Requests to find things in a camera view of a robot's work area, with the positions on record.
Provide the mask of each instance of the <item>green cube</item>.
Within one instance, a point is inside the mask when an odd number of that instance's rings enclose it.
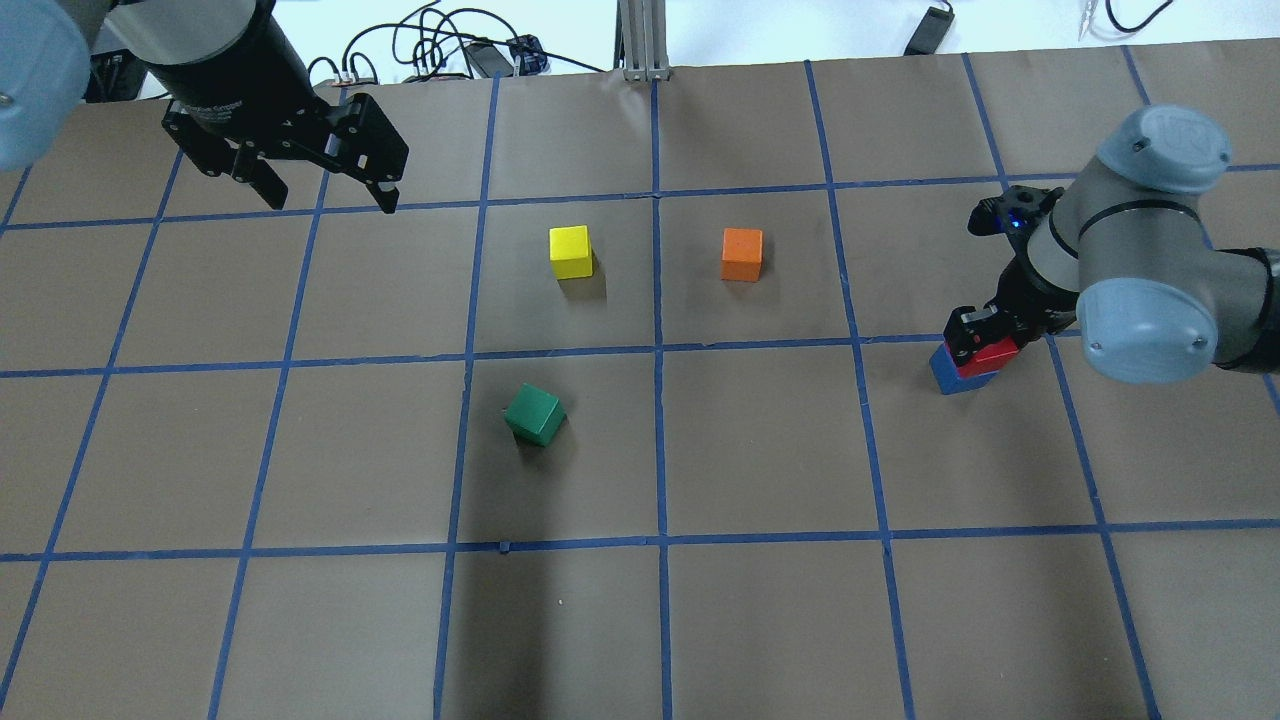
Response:
[[[554,395],[525,383],[503,416],[516,437],[547,447],[564,421],[564,407]]]

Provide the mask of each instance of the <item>blue tape line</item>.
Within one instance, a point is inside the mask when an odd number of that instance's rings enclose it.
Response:
[[[413,365],[421,363],[458,363],[466,360],[461,352],[444,352],[442,355],[380,355],[369,357],[315,357],[311,360],[294,360],[294,368],[338,368],[348,365]]]
[[[58,220],[52,223],[14,223],[10,231],[50,231],[63,228],[101,228],[116,225],[150,225],[154,218],[122,218],[116,220]]]
[[[1231,165],[1226,169],[1229,173],[1266,173],[1272,170],[1280,170],[1280,163],[1262,163],[1257,165]]]
[[[1158,719],[1160,707],[1156,705],[1156,693],[1151,685],[1151,675],[1147,673],[1147,661],[1142,653],[1142,644],[1138,642],[1138,630],[1133,624],[1133,612],[1129,607],[1129,594],[1125,592],[1124,579],[1120,577],[1120,562],[1116,560],[1115,546],[1111,542],[1111,533],[1107,525],[1106,511],[1102,509],[1102,498],[1098,495],[1098,486],[1093,478],[1093,465],[1089,461],[1089,451],[1084,443],[1084,432],[1080,429],[1080,419],[1075,411],[1075,401],[1071,398],[1071,386],[1066,378],[1066,369],[1062,366],[1062,355],[1059,351],[1057,341],[1053,336],[1046,336],[1050,357],[1053,360],[1053,373],[1057,375],[1057,384],[1062,392],[1062,405],[1066,409],[1066,418],[1071,425],[1071,436],[1075,439],[1075,451],[1080,457],[1080,470],[1084,474],[1084,484],[1089,492],[1089,502],[1093,503],[1093,518],[1100,528],[1102,538],[1102,551],[1107,559],[1107,570],[1111,573],[1111,584],[1116,593],[1116,605],[1120,609],[1120,620],[1124,624],[1124,633],[1129,641],[1129,652],[1133,655],[1133,664],[1138,673],[1138,685],[1142,688],[1142,697],[1147,705],[1147,715]]]
[[[942,333],[920,334],[881,334],[859,338],[861,345],[877,345],[882,342],[942,342]]]
[[[1211,520],[1162,520],[1143,523],[1108,523],[1110,533],[1197,533],[1280,529],[1280,518],[1244,518]],[[1010,537],[1057,537],[1101,534],[1103,528],[1089,525],[1012,525],[972,528],[916,528],[891,530],[895,541],[902,539],[974,539]],[[554,552],[562,550],[599,550],[609,547],[672,547],[703,544],[785,544],[813,542],[881,542],[877,530],[800,530],[785,533],[712,533],[681,536],[625,536],[593,537],[548,541],[508,542],[507,552]],[[425,542],[397,544],[255,547],[251,557],[334,557],[376,555],[443,555],[502,552],[503,542]],[[95,562],[123,560],[180,560],[180,559],[232,559],[239,557],[238,548],[179,548],[179,550],[102,550],[52,552],[50,562]],[[40,552],[0,553],[0,564],[38,562]]]
[[[648,355],[653,352],[649,345],[620,345],[605,347],[556,347],[548,350],[498,350],[476,352],[476,360],[522,360],[526,357],[577,357],[590,355]]]
[[[479,200],[438,200],[435,202],[406,202],[403,205],[398,205],[396,208],[396,211],[399,213],[401,210],[448,210],[451,208],[466,209],[466,208],[479,208],[479,206],[480,206]],[[370,211],[381,213],[381,208],[378,208],[375,205],[370,208]]]
[[[1010,528],[924,528],[893,530],[893,539],[1021,538],[1043,536],[1087,536],[1097,525],[1018,525]]]
[[[982,88],[978,87],[978,76],[973,72],[973,61],[969,59],[968,53],[961,54],[960,59],[964,61],[965,76],[969,77],[969,90],[973,91],[973,101],[978,106],[978,118],[982,120],[982,132],[987,136],[987,146],[991,149],[991,160],[996,165],[1000,187],[1009,190],[1005,161],[1001,159],[1000,147],[996,145],[996,133],[991,128],[991,118],[987,115],[987,104],[982,100]]]
[[[204,215],[175,215],[165,218],[165,223],[207,223],[212,220],[257,220],[262,218],[303,218],[315,215],[315,210],[255,210],[248,213],[214,213]]]
[[[489,200],[489,206],[509,205],[561,205],[564,202],[614,202],[618,200],[644,200],[648,192],[608,192],[600,195],[553,195],[548,197],[511,197]]]
[[[712,197],[718,195],[768,195],[774,192],[805,192],[814,190],[826,190],[827,186],[822,183],[809,183],[809,184],[762,184],[751,187],[712,187],[701,190],[666,190],[659,195],[662,197]]]
[[[676,700],[671,679],[671,550],[658,548],[658,625],[662,628],[662,717],[672,720]]]
[[[55,552],[54,562],[97,562],[122,560],[209,560],[239,557],[237,548],[193,548],[193,550],[99,550]]]
[[[101,375],[105,368],[63,368],[58,370],[4,370],[0,379],[10,378],[73,378],[78,375]]]
[[[705,350],[774,350],[782,347],[832,347],[852,345],[847,337],[814,337],[796,340],[733,340],[724,342],[680,342],[664,345],[664,352],[700,352]]]
[[[795,533],[721,533],[707,536],[671,536],[667,544],[768,544],[788,542],[856,542],[879,541],[879,530],[813,530]]]
[[[1280,528],[1280,518],[1235,520],[1166,520],[1155,523],[1112,523],[1112,533],[1194,533],[1203,530],[1270,530]]]
[[[840,290],[845,300],[845,318],[849,322],[849,336],[861,337],[858,332],[858,316],[854,313],[854,299],[850,291],[849,265],[845,261],[845,238],[840,223],[840,205],[836,202],[836,184],[832,176],[831,150],[827,143],[827,128],[822,118],[822,102],[818,99],[818,83],[813,76],[813,63],[804,61],[805,78],[809,82],[809,99],[813,102],[813,118],[818,127],[818,146],[822,150],[822,169],[827,181],[827,205],[831,210],[831,229],[835,236],[836,268],[840,272]],[[888,510],[884,505],[884,486],[881,478],[879,454],[876,448],[876,424],[872,420],[870,398],[867,393],[867,374],[863,369],[863,350],[860,343],[851,343],[854,351],[854,373],[858,378],[858,398],[863,415],[863,434],[867,441],[867,457],[872,473],[872,492],[876,497],[876,523],[879,530],[884,559],[884,585],[888,591],[890,621],[893,630],[893,650],[897,656],[897,676],[902,691],[902,711],[906,720],[915,720],[915,700],[911,693],[911,673],[906,661],[906,639],[902,632],[902,607],[897,597],[897,573],[893,569],[893,538],[890,529]]]
[[[1010,182],[1074,181],[1078,174],[1079,173],[1021,173],[1016,176],[1005,176],[1005,179]]]
[[[1276,407],[1276,414],[1280,415],[1280,391],[1276,391],[1276,380],[1271,375],[1262,375],[1262,383],[1267,386],[1267,395],[1271,396],[1271,404]]]
[[[493,78],[489,91],[489,119],[485,124],[484,165],[480,172],[480,204],[476,213],[476,246],[471,260],[471,299],[467,305],[466,370],[462,379],[462,409],[458,413],[458,446],[453,461],[453,497],[449,501],[449,543],[458,541],[458,521],[462,512],[462,478],[467,450],[467,416],[471,413],[471,380],[475,373],[476,313],[480,302],[480,266],[484,259],[485,217],[489,213],[489,178],[493,172],[493,136],[498,122],[499,78]],[[433,689],[433,717],[440,719],[444,705],[444,667],[449,650],[449,619],[453,605],[453,573],[457,553],[444,557],[444,582],[440,587],[440,626],[435,646],[435,685]]]
[[[1060,337],[1076,337],[1079,331],[1065,331]],[[874,345],[883,342],[941,342],[941,334],[891,334],[859,338],[861,345]],[[662,345],[663,352],[701,352],[721,350],[772,350],[786,347],[831,347],[851,345],[847,337],[814,337],[791,340],[746,340],[726,342],[681,342]],[[598,355],[648,355],[654,351],[650,345],[621,345],[602,347],[553,347],[544,350],[498,350],[490,352],[475,352],[477,363],[490,360],[521,360],[529,357],[576,357]],[[365,357],[312,357],[305,360],[291,360],[289,366],[297,368],[335,368],[347,365],[408,365],[429,363],[460,363],[466,360],[466,354],[445,352],[440,355],[371,355]],[[232,363],[188,363],[173,365],[125,365],[111,369],[113,375],[141,375],[163,373],[219,373],[238,370],[278,370],[284,365],[282,360],[246,360]],[[60,378],[78,375],[102,375],[106,368],[51,368],[40,370],[0,370],[0,379],[14,378]]]
[[[22,624],[18,626],[18,635],[14,639],[13,650],[9,653],[9,662],[5,665],[4,678],[0,679],[0,712],[9,697],[9,687],[13,683],[13,674],[18,669],[18,657],[22,655],[23,643],[27,641],[27,632],[31,629],[31,619],[36,614],[36,603],[40,602],[40,593],[49,573],[49,564],[58,544],[58,537],[63,532],[63,523],[67,520],[67,509],[70,507],[72,495],[76,492],[76,483],[79,479],[81,469],[84,466],[84,455],[88,451],[90,439],[93,437],[93,427],[97,424],[97,414],[102,409],[102,398],[106,397],[106,386],[111,379],[111,368],[115,366],[120,356],[120,345],[124,342],[124,331],[129,325],[133,315],[133,306],[138,300],[138,288],[142,286],[142,275],[146,274],[147,263],[151,259],[151,250],[156,243],[156,234],[160,232],[160,220],[164,218],[165,208],[169,206],[169,196],[173,193],[173,183],[178,178],[178,168],[182,167],[182,151],[174,154],[173,164],[169,168],[169,179],[165,182],[164,193],[160,196],[160,206],[155,217],[151,218],[151,232],[147,233],[147,243],[142,249],[142,258],[138,259],[138,270],[133,275],[133,286],[129,288],[129,297],[124,302],[124,311],[120,314],[120,324],[115,329],[115,340],[111,342],[111,352],[108,355],[106,369],[102,379],[97,384],[97,395],[93,396],[93,405],[90,409],[88,420],[84,424],[84,434],[81,436],[79,447],[76,450],[76,460],[72,462],[72,471],[67,479],[67,488],[58,503],[58,514],[54,516],[54,525],[49,532],[49,541],[45,543],[45,552],[36,570],[36,580],[31,587],[31,596],[22,615]]]
[[[289,332],[284,341],[284,357],[280,363],[280,377],[275,387],[275,400],[271,405],[271,415],[266,423],[266,439],[262,443],[262,459],[259,462],[257,480],[253,484],[253,496],[248,507],[248,521],[244,524],[244,539],[241,543],[239,562],[236,566],[236,583],[232,585],[230,606],[227,611],[227,624],[223,629],[223,642],[218,651],[218,666],[214,671],[214,689],[209,700],[209,720],[218,717],[218,711],[223,700],[223,683],[227,679],[227,661],[230,657],[232,639],[236,635],[236,621],[239,618],[239,602],[244,592],[244,577],[248,573],[248,562],[252,556],[253,536],[257,532],[257,518],[262,507],[262,493],[266,488],[266,478],[271,468],[271,452],[275,450],[275,433],[280,425],[280,409],[284,406],[284,395],[289,384],[289,370],[293,364],[293,347],[298,337],[298,320],[302,316],[302,302],[307,291],[307,277],[311,273],[311,259],[315,254],[316,234],[320,232],[320,219],[324,217],[324,199],[329,190],[328,172],[320,178],[320,191],[316,193],[315,208],[311,210],[311,227],[307,231],[307,243],[302,251],[302,266],[298,269],[298,283],[293,291],[293,311],[289,315]]]
[[[1121,45],[1120,51],[1124,53],[1124,61],[1129,65],[1129,77],[1133,78],[1133,85],[1138,88],[1138,96],[1142,97],[1142,104],[1151,105],[1151,96],[1147,95],[1147,86],[1142,82],[1142,73],[1138,72],[1138,63],[1133,59],[1133,51],[1128,45]]]
[[[114,368],[113,375],[151,375],[161,373],[218,373],[227,370],[279,370],[284,363],[262,360],[251,363],[191,363],[186,365],[132,365]]]
[[[662,122],[660,114],[658,111],[658,82],[649,81],[649,156],[652,160],[650,165],[650,183],[649,190],[657,193],[662,190],[662,158],[660,158],[660,127]]]
[[[471,206],[475,208],[476,202],[472,202]],[[397,213],[401,211],[401,210],[403,210],[403,209],[404,209],[404,205],[397,205],[396,206],[396,211]],[[370,213],[370,214],[372,214],[372,213],[381,213],[383,209],[379,208],[378,205],[347,205],[347,206],[342,206],[342,208],[325,208],[324,211],[325,211],[326,215],[356,215],[356,214],[365,214],[365,213]]]
[[[663,409],[664,391],[664,341],[662,331],[662,210],[658,188],[662,182],[662,136],[660,113],[658,106],[658,81],[649,82],[649,151],[653,163],[652,190],[653,215],[649,220],[653,233],[653,419],[654,419],[654,468],[657,470],[658,536],[668,533],[667,524],[667,416]],[[667,547],[658,550],[658,629],[662,664],[662,717],[675,716],[675,693],[671,679],[671,560]]]
[[[931,184],[972,184],[979,182],[996,182],[996,176],[960,176],[951,178],[913,178],[891,181],[846,181],[833,183],[836,190],[850,190],[861,187],[915,187]]]
[[[428,555],[454,550],[445,542],[399,544],[338,544],[320,547],[259,547],[250,551],[253,557],[346,557],[367,555]]]
[[[9,206],[5,208],[4,219],[0,220],[0,236],[4,234],[5,228],[9,227],[9,222],[13,220],[13,213],[18,209],[18,200],[22,197],[22,191],[27,187],[27,179],[31,178],[31,167],[22,172],[22,177],[18,178],[18,186],[13,188],[13,196],[9,197]]]

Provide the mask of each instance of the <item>yellow cube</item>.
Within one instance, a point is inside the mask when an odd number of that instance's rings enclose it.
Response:
[[[552,272],[561,281],[591,277],[595,266],[586,225],[552,228]]]

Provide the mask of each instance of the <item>red block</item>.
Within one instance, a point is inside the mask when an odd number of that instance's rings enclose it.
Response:
[[[995,373],[1009,364],[1010,360],[1018,356],[1018,343],[1014,338],[1006,337],[1005,340],[997,342],[996,345],[988,345],[978,351],[964,365],[956,368],[956,374],[964,379],[969,379],[977,375],[983,375],[987,373]]]

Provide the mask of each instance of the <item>orange cube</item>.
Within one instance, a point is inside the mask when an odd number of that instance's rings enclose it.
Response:
[[[756,282],[764,265],[764,231],[724,228],[724,250],[721,254],[721,279]]]

